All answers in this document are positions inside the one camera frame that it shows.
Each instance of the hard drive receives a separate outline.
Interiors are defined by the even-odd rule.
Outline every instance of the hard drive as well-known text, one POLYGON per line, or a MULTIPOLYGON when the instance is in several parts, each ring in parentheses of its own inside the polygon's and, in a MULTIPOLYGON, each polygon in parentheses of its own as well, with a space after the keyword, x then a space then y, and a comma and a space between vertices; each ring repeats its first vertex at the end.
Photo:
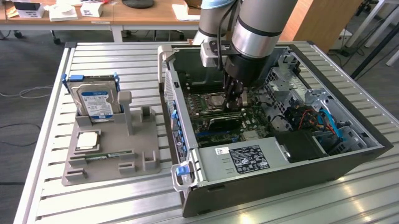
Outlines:
POLYGON ((93 122, 110 121, 122 112, 118 102, 119 77, 67 75, 63 77, 78 107, 79 116, 90 116, 93 122))

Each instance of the gray carpet floor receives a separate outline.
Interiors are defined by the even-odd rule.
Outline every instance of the gray carpet floor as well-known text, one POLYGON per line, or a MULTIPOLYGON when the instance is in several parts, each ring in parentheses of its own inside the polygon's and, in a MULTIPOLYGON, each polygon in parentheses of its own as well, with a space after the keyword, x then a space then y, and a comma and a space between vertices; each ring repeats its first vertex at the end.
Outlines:
MULTIPOLYGON (((349 24, 349 30, 354 33, 365 16, 354 17, 349 24)), ((362 38, 372 30, 373 25, 365 31, 362 38)), ((7 40, 0 41, 0 92, 17 94, 19 91, 35 86, 53 85, 62 58, 63 45, 54 44, 50 31, 23 31, 25 39, 17 39, 11 34, 7 40)), ((63 42, 113 42, 113 34, 109 31, 57 31, 63 42)), ((138 31, 125 41, 151 41, 154 31, 138 31)), ((186 31, 186 38, 193 38, 195 31, 186 31)), ((158 32, 158 41, 169 40, 169 32, 158 32)), ((179 40, 179 34, 173 33, 173 40, 179 40)), ((362 48, 366 55, 370 54, 382 37, 370 49, 362 48)), ((399 43, 399 36, 394 38, 381 54, 372 62, 374 64, 399 43)), ((360 80, 360 84, 380 100, 388 110, 399 118, 399 62, 394 67, 385 65, 390 56, 370 70, 360 80)), ((333 56, 340 63, 348 61, 344 56, 333 56)), ((356 55, 345 66, 349 74, 357 69, 366 56, 356 55)), ((39 90, 31 96, 50 93, 50 90, 39 90)), ((0 96, 0 126, 15 123, 34 123, 42 125, 49 104, 49 97, 39 99, 6 98, 0 96)), ((27 144, 37 140, 38 130, 34 126, 19 126, 0 129, 0 141, 14 144, 27 144)), ((29 147, 10 146, 0 143, 0 182, 25 182, 35 145, 29 147)), ((23 186, 0 185, 0 223, 13 223, 19 204, 23 186)))

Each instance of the hard drive label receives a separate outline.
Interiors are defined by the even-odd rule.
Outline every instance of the hard drive label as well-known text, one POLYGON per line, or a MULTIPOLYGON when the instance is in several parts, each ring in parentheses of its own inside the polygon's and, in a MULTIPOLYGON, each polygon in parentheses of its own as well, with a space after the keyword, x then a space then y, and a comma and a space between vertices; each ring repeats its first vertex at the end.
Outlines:
POLYGON ((107 91, 82 93, 86 109, 93 118, 107 119, 113 117, 114 113, 111 103, 107 102, 109 97, 107 91))

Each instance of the metal bracket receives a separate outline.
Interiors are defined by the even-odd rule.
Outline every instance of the metal bracket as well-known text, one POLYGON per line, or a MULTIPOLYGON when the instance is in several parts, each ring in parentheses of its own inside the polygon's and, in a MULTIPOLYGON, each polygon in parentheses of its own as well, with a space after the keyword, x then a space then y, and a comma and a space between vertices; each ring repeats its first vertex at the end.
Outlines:
POLYGON ((162 83, 162 62, 170 61, 170 57, 174 55, 173 45, 162 45, 158 47, 158 82, 162 83))

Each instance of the blue latch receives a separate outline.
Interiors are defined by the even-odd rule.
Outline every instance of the blue latch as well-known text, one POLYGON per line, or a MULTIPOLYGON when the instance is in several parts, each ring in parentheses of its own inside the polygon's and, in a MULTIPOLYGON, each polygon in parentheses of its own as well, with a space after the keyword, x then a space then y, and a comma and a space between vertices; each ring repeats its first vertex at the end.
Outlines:
POLYGON ((177 118, 177 115, 178 115, 178 110, 174 110, 174 112, 173 112, 173 118, 177 118))
POLYGON ((70 82, 82 82, 85 78, 86 78, 85 75, 71 75, 70 82))
POLYGON ((186 174, 190 174, 190 167, 189 167, 189 165, 177 168, 177 175, 178 176, 182 176, 182 175, 186 175, 186 174))

